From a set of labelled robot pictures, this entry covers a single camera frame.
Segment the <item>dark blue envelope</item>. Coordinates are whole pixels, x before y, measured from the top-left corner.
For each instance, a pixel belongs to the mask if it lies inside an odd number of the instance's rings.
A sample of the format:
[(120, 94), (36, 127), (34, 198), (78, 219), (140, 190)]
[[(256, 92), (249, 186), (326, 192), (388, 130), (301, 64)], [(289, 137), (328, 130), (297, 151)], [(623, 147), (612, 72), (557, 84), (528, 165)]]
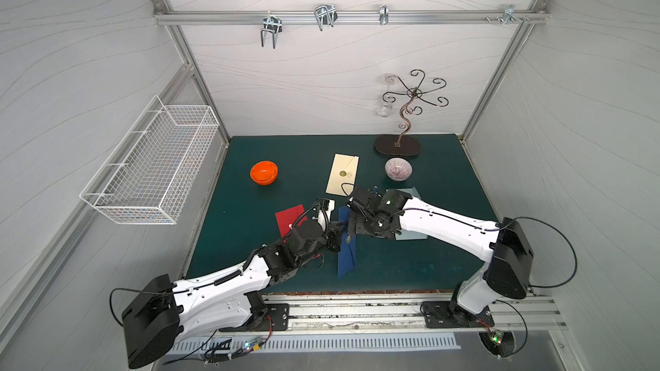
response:
[(337, 278), (342, 279), (356, 265), (357, 241), (351, 228), (352, 212), (347, 207), (339, 209), (339, 220), (343, 224), (340, 251), (338, 253)]

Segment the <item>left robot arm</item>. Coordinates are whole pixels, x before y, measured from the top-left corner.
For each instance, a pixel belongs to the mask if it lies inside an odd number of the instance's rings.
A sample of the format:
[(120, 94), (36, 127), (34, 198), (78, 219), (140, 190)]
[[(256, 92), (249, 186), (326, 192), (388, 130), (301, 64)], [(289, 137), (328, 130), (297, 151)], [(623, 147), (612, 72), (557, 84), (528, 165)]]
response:
[(176, 282), (164, 274), (134, 290), (116, 318), (129, 369), (156, 362), (178, 341), (206, 331), (259, 326), (266, 317), (261, 291), (293, 278), (322, 252), (339, 252), (344, 230), (345, 223), (306, 220), (240, 264)]

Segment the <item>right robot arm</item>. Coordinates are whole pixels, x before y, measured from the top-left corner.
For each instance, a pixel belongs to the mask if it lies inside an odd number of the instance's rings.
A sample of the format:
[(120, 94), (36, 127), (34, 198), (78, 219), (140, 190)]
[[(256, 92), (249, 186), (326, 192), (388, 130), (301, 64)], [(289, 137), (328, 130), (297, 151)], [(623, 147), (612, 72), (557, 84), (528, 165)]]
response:
[(455, 289), (446, 309), (450, 319), (474, 319), (501, 297), (526, 298), (534, 252), (516, 219), (497, 222), (463, 216), (396, 189), (380, 194), (354, 187), (347, 205), (359, 216), (366, 235), (389, 239), (412, 231), (458, 247), (483, 262)]

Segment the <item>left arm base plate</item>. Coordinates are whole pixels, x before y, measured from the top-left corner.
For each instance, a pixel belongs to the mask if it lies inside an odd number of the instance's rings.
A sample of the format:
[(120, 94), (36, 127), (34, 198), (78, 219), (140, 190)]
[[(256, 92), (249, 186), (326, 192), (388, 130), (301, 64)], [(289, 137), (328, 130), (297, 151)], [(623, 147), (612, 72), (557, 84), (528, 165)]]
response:
[(241, 326), (242, 331), (287, 331), (290, 305), (287, 303), (266, 303), (250, 309), (250, 316)]

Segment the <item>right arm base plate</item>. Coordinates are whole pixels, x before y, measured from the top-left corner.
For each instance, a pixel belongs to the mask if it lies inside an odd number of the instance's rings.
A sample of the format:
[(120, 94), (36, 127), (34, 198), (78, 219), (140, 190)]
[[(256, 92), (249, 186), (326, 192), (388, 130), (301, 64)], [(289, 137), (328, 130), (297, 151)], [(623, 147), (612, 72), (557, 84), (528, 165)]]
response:
[(488, 307), (479, 314), (471, 314), (453, 302), (429, 301), (421, 303), (420, 313), (429, 329), (494, 327)]

